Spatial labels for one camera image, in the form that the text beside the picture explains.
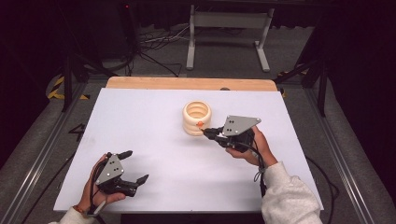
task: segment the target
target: white sleeve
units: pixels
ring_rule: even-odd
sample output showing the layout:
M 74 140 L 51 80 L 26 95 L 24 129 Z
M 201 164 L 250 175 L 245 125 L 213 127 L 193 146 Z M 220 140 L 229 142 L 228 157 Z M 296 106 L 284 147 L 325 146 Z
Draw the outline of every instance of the white sleeve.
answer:
M 93 222 L 93 217 L 85 218 L 80 212 L 76 211 L 73 207 L 70 207 L 66 214 L 64 214 L 64 217 L 62 217 L 61 221 L 51 222 L 50 224 L 92 224 Z
M 268 167 L 264 179 L 265 223 L 322 223 L 317 198 L 298 176 L 289 176 L 282 161 Z

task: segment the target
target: white tabletop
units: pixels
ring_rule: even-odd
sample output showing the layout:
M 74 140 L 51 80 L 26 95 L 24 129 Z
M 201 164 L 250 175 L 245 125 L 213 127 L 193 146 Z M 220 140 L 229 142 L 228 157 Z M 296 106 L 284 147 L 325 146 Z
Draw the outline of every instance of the white tabletop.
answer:
M 78 151 L 55 203 L 66 211 L 81 196 L 93 165 L 107 153 L 132 150 L 121 161 L 123 180 L 149 175 L 134 197 L 110 204 L 113 213 L 259 212 L 256 166 L 232 158 L 215 141 L 182 128 L 183 106 L 193 100 L 212 109 L 211 126 L 228 115 L 261 118 L 271 150 L 290 175 L 298 175 L 317 196 L 315 182 L 277 91 L 183 91 L 102 89 Z

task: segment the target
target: wooden table edge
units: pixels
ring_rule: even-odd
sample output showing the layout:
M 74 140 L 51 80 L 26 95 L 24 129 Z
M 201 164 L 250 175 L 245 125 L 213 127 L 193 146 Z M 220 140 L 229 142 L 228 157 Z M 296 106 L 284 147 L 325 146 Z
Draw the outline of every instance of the wooden table edge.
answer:
M 277 91 L 271 79 L 200 77 L 111 77 L 106 88 L 148 90 Z

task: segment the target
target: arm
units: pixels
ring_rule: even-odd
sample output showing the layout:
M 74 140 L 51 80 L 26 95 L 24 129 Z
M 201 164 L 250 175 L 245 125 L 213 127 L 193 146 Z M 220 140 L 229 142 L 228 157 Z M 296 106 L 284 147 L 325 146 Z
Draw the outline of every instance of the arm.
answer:
M 262 198 L 262 216 L 266 223 L 321 223 L 319 203 L 298 176 L 289 176 L 283 162 L 278 162 L 271 152 L 264 134 L 256 127 L 256 148 L 262 155 L 265 166 L 264 180 L 267 191 Z M 245 159 L 259 165 L 250 150 L 241 153 L 233 148 L 226 148 L 234 158 Z
M 94 222 L 93 217 L 87 217 L 85 214 L 91 207 L 90 202 L 90 191 L 91 191 L 91 182 L 92 182 L 92 174 L 95 167 L 106 158 L 106 154 L 102 156 L 102 158 L 93 166 L 90 178 L 84 186 L 84 190 L 82 191 L 81 200 L 75 206 L 70 207 L 64 217 L 61 219 L 59 224 L 91 224 Z M 103 201 L 106 201 L 106 204 L 114 203 L 120 200 L 125 199 L 125 195 L 122 193 L 114 193 L 107 195 L 99 190 L 99 188 L 94 184 L 93 185 L 93 204 L 98 206 Z

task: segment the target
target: table leg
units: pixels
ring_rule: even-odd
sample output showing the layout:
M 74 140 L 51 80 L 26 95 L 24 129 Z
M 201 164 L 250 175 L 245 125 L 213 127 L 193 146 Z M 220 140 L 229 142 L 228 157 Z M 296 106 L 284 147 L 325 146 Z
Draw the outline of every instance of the table leg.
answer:
M 262 65 L 262 71 L 264 72 L 270 71 L 270 65 L 268 64 L 267 58 L 265 57 L 263 46 L 268 34 L 268 30 L 271 25 L 273 14 L 274 14 L 274 9 L 273 8 L 269 9 L 267 13 L 267 18 L 265 19 L 264 27 L 262 28 L 262 39 L 260 41 L 255 41 L 257 54 L 259 55 L 260 64 Z
M 192 70 L 194 68 L 194 54 L 195 54 L 194 15 L 195 15 L 195 8 L 194 5 L 191 5 L 190 42 L 189 42 L 189 52 L 187 54 L 187 64 L 186 64 L 187 70 Z

